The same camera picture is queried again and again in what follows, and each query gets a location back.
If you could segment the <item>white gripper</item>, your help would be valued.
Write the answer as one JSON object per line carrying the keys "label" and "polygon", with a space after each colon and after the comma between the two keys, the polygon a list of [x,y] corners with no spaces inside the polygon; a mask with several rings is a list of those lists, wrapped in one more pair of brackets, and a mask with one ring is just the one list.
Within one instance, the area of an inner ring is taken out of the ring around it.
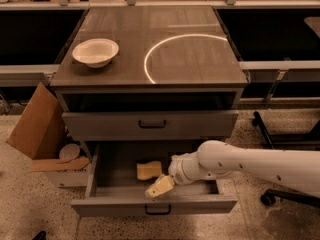
{"label": "white gripper", "polygon": [[147,198],[156,198],[171,191],[175,183],[178,185],[188,185],[198,180],[214,179],[214,174],[209,169],[200,165],[196,152],[173,155],[168,173],[169,176],[162,174],[145,191]]}

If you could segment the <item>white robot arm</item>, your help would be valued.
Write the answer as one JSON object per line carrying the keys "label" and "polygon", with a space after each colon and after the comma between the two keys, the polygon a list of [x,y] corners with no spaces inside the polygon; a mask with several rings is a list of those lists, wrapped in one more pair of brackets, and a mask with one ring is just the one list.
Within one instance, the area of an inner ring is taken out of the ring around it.
{"label": "white robot arm", "polygon": [[217,179],[233,171],[320,197],[319,151],[245,149],[216,140],[205,141],[193,153],[174,155],[168,175],[162,174],[145,195],[156,198],[175,185]]}

